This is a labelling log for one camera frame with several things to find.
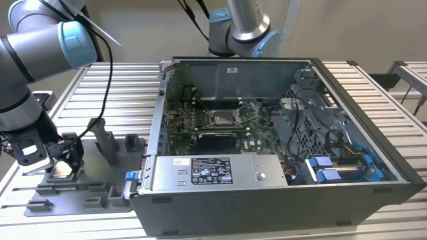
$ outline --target black sticker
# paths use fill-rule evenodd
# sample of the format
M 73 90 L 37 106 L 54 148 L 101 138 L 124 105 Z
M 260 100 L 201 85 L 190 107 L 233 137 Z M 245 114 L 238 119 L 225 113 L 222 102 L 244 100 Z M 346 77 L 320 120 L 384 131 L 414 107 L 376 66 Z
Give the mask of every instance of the black sticker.
M 190 159 L 192 184 L 232 184 L 229 157 L 204 157 Z

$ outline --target metal table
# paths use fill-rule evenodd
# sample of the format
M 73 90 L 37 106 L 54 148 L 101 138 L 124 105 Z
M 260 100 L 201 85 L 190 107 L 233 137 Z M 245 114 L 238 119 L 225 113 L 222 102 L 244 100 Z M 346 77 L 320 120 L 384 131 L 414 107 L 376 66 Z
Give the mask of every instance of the metal table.
M 427 181 L 427 129 L 378 87 L 358 66 L 324 62 L 365 114 L 386 136 L 418 175 Z M 61 133 L 84 130 L 101 107 L 109 65 L 96 63 L 74 76 L 50 117 Z M 148 139 L 158 87 L 157 63 L 116 63 L 108 96 L 106 131 L 117 138 L 137 133 Z M 34 194 L 42 173 L 25 176 L 14 163 L 0 182 L 0 237 L 65 239 L 154 239 L 145 235 L 134 212 L 25 217 L 23 204 Z M 266 233 L 194 236 L 190 240 L 268 239 L 425 239 L 427 189 L 404 204 L 382 207 L 358 225 Z
M 396 61 L 389 70 L 396 74 L 422 96 L 427 96 L 427 62 L 425 61 Z

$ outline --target metal frame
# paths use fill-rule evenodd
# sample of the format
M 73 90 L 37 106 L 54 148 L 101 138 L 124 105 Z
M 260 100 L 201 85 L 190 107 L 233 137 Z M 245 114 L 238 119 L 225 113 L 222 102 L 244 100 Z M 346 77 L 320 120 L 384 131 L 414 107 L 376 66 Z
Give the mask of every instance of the metal frame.
M 396 74 L 421 96 L 427 96 L 427 62 L 394 61 L 386 73 Z
M 427 134 L 418 127 L 418 121 L 410 118 L 410 114 L 400 109 L 394 104 L 393 98 L 388 93 L 381 92 L 374 81 L 366 76 L 365 72 L 357 66 L 350 66 L 346 62 L 322 62 L 330 71 L 336 80 L 346 90 L 356 104 L 370 118 L 378 130 L 385 135 L 390 144 L 400 152 L 401 156 L 417 174 L 427 181 Z M 113 80 L 116 85 L 112 86 L 112 98 L 108 102 L 129 106 L 137 99 L 140 102 L 149 102 L 150 95 L 157 94 L 154 87 L 144 87 L 144 84 L 153 85 L 158 82 L 158 70 L 154 67 L 157 63 L 116 63 Z M 58 99 L 55 109 L 66 104 L 64 96 L 70 96 L 70 102 L 81 101 L 82 97 L 96 99 L 97 94 L 92 94 L 96 86 L 106 83 L 108 75 L 101 71 L 108 69 L 108 63 L 96 63 L 86 75 L 77 75 L 70 86 L 78 82 L 77 88 L 68 87 L 62 97 Z M 142 114 L 144 108 L 128 108 L 122 116 L 109 116 L 108 118 L 122 118 L 116 121 L 114 125 L 124 131 L 130 131 L 129 126 L 138 123 L 145 124 Z M 54 111 L 54 115 L 61 115 L 57 119 L 69 119 L 69 114 L 64 111 Z M 76 129 L 85 129 L 86 122 L 76 122 Z M 146 138 L 146 134 L 137 130 L 140 136 Z M 0 208 L 0 236 L 13 239 L 25 237 L 42 236 L 43 239 L 57 238 L 61 234 L 65 238 L 72 239 L 122 239 L 122 238 L 148 238 L 134 212 L 113 214 L 86 214 L 68 215 L 54 217 L 23 217 L 23 207 L 26 199 L 31 197 L 31 186 L 37 185 L 42 175 L 22 176 L 18 166 L 14 163 L 0 182 L 0 205 L 10 204 L 14 207 Z M 317 229 L 302 229 L 292 231 L 262 232 L 234 234 L 226 236 L 193 236 L 188 240 L 400 240 L 400 239 L 422 239 L 427 236 L 427 192 L 422 190 L 405 203 L 382 207 L 370 217 L 358 225 L 348 227 L 329 227 Z
M 218 69 L 228 67 L 242 67 L 244 65 L 250 66 L 249 62 L 260 64 L 269 64 L 268 66 L 278 67 L 277 63 L 294 61 L 305 62 L 310 65 L 316 71 L 318 77 L 326 86 L 330 95 L 338 101 L 340 106 L 345 110 L 350 121 L 356 124 L 365 140 L 374 149 L 378 157 L 382 159 L 386 168 L 396 176 L 396 181 L 385 182 L 364 182 L 364 183 L 340 183 L 333 186 L 330 185 L 297 185 L 297 186 L 270 186 L 268 189 L 260 189 L 257 185 L 250 187 L 238 186 L 218 186 L 202 187 L 198 186 L 193 189 L 186 187 L 176 187 L 170 190 L 146 190 L 146 182 L 150 184 L 172 184 L 174 175 L 160 175 L 156 173 L 156 169 L 162 165 L 164 160 L 156 159 L 149 161 L 144 167 L 144 175 L 140 176 L 142 186 L 138 190 L 138 195 L 133 196 L 129 201 L 144 226 L 145 231 L 152 236 L 166 236 L 166 235 L 185 235 L 185 234 L 204 234 L 204 233 L 240 233 L 246 231 L 277 231 L 282 229 L 306 228 L 308 226 L 329 227 L 336 225 L 356 225 L 358 224 L 369 214 L 376 211 L 381 206 L 386 204 L 402 203 L 412 195 L 414 195 L 425 186 L 424 181 L 405 162 L 396 148 L 390 145 L 385 136 L 374 126 L 372 120 L 368 118 L 361 108 L 356 104 L 354 100 L 346 93 L 345 89 L 340 85 L 337 79 L 330 74 L 329 70 L 316 58 L 246 58 L 233 57 L 232 59 L 224 57 L 174 57 L 173 62 L 176 63 L 176 72 L 185 72 L 185 65 L 188 64 L 194 67 L 197 65 L 204 66 L 212 64 Z M 148 155 L 157 154 L 157 146 L 160 141 L 160 124 L 164 117 L 164 98 L 168 92 L 164 87 L 166 86 L 166 80 L 160 80 L 160 91 L 162 94 L 157 97 L 158 105 L 154 106 L 153 125 L 149 134 L 148 144 Z M 377 194 L 378 190 L 388 189 L 386 197 L 382 194 Z M 306 199 L 312 199 L 322 194 L 322 201 L 320 201 L 312 208 L 312 205 L 305 206 L 305 213 L 297 213 L 298 209 L 288 209 L 281 204 L 261 204 L 265 198 L 270 199 L 270 202 L 277 200 L 285 200 L 290 206 L 297 206 L 300 202 Z M 348 211 L 348 208 L 340 204 L 328 204 L 333 200 L 330 196 L 341 195 L 341 201 L 348 205 L 357 204 L 358 211 Z M 168 199 L 164 204 L 157 204 L 154 201 L 157 198 Z M 221 213 L 222 202 L 230 205 L 257 206 L 253 211 L 241 211 L 236 209 L 228 209 L 225 213 Z M 209 216 L 209 218 L 184 218 L 185 223 L 182 224 L 178 219 L 182 218 L 188 212 L 193 214 Z M 308 219 L 308 212 L 316 212 Z M 292 215 L 292 219 L 281 219 L 281 224 L 277 225 L 277 219 L 281 218 L 281 213 L 286 212 Z M 268 213 L 268 219 L 264 218 L 261 222 L 253 222 L 252 217 L 261 213 Z

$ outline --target motherboard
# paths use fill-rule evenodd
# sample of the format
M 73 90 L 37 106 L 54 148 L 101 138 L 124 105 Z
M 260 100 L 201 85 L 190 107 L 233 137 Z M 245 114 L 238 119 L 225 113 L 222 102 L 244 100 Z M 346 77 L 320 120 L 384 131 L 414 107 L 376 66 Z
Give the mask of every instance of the motherboard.
M 174 103 L 168 110 L 172 155 L 282 155 L 282 146 L 260 99 Z

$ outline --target cable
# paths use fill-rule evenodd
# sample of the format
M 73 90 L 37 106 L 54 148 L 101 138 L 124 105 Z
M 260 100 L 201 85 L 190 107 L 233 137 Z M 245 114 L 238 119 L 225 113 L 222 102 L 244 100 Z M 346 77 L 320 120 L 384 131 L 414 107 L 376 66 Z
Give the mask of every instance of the cable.
M 404 94 L 404 96 L 402 96 L 402 99 L 401 99 L 400 104 L 402 104 L 402 102 L 405 101 L 410 89 L 412 89 L 412 86 L 408 87 L 408 89 L 406 89 L 406 91 L 405 91 L 405 94 Z
M 322 148 L 326 151 L 326 153 L 330 155 L 330 157 L 336 157 L 336 154 L 332 151 L 332 146 L 330 146 L 330 133 L 332 133 L 332 131 L 328 131 L 325 133 Z
M 200 29 L 200 26 L 198 26 L 198 23 L 196 21 L 196 16 L 194 16 L 194 13 L 192 11 L 192 8 L 188 6 L 185 0 L 182 0 L 184 4 L 181 3 L 180 0 L 176 0 L 176 1 L 178 2 L 178 5 L 180 5 L 181 9 L 186 13 L 186 15 L 188 15 L 194 27 L 197 28 L 198 32 L 201 33 L 202 37 L 205 38 L 206 41 L 209 41 L 209 38 L 206 37 L 206 35 L 204 34 L 204 32 Z
M 180 97 L 181 97 L 182 100 L 185 100 L 185 89 L 189 88 L 189 87 L 190 87 L 190 88 L 194 88 L 196 86 L 192 85 L 192 84 L 188 84 L 188 85 L 185 85 L 185 86 L 181 88 L 181 93 L 180 93 L 181 96 L 180 96 Z
M 294 99 L 294 121 L 293 121 L 293 126 L 292 126 L 292 130 L 290 130 L 290 135 L 288 136 L 288 140 L 285 143 L 285 150 L 288 152 L 288 154 L 297 160 L 300 161 L 300 156 L 294 153 L 290 152 L 290 140 L 293 138 L 294 132 L 296 132 L 296 127 L 298 125 L 298 118 L 300 118 L 300 107 L 298 107 L 298 103 L 296 102 Z
M 350 154 L 356 154 L 346 146 L 345 144 L 342 143 L 341 146 L 344 147 L 344 149 L 350 153 Z
M 206 5 L 205 3 L 202 2 L 202 0 L 194 0 L 197 2 L 197 4 L 200 5 L 200 8 L 202 10 L 202 13 L 205 15 L 205 18 L 209 19 L 210 18 L 210 15 L 209 15 L 209 10 L 206 8 Z
M 104 116 L 104 111 L 105 111 L 105 106 L 106 106 L 106 99 L 108 99 L 108 93 L 109 93 L 109 88 L 112 85 L 112 79 L 113 79 L 113 52 L 112 52 L 112 48 L 105 40 L 105 38 L 92 29 L 86 28 L 86 30 L 89 32 L 92 32 L 105 43 L 106 45 L 106 49 L 108 49 L 108 55 L 109 55 L 109 75 L 108 75 L 108 83 L 106 83 L 106 89 L 105 89 L 105 94 L 104 94 L 104 98 L 101 101 L 101 109 L 100 109 L 100 113 L 97 118 L 94 119 L 94 121 L 92 121 L 92 123 L 86 126 L 86 129 L 82 131 L 82 133 L 65 145 L 68 148 L 72 147 L 72 145 L 85 136 L 85 134 L 90 131 L 90 129 L 93 128 L 93 126 L 98 123 L 100 119 Z
M 414 111 L 412 113 L 412 115 L 414 116 L 418 113 L 421 105 L 416 105 Z
M 301 88 L 300 90 L 296 91 L 296 93 L 294 93 L 294 95 L 293 95 L 293 98 L 301 100 L 304 103 L 305 103 L 305 101 L 304 101 L 301 98 L 296 97 L 296 95 L 298 94 L 300 91 L 312 91 L 312 92 L 316 92 L 316 93 L 320 95 L 320 92 L 317 92 L 314 89 L 312 89 L 312 88 Z M 330 124 L 326 125 L 326 124 L 320 120 L 316 111 L 312 112 L 312 115 L 313 115 L 314 120 L 320 123 L 320 125 L 321 125 L 328 131 L 332 131 L 332 129 L 329 128 Z
M 373 157 L 373 153 L 372 153 L 372 151 L 370 151 L 366 147 L 361 146 L 361 145 L 357 144 L 357 143 L 349 144 L 349 145 L 346 145 L 346 147 L 348 147 L 349 149 L 352 149 L 352 147 L 356 147 L 356 148 L 361 149 L 362 151 L 365 151 L 365 154 L 370 157 L 373 163 L 376 162 L 374 157 Z

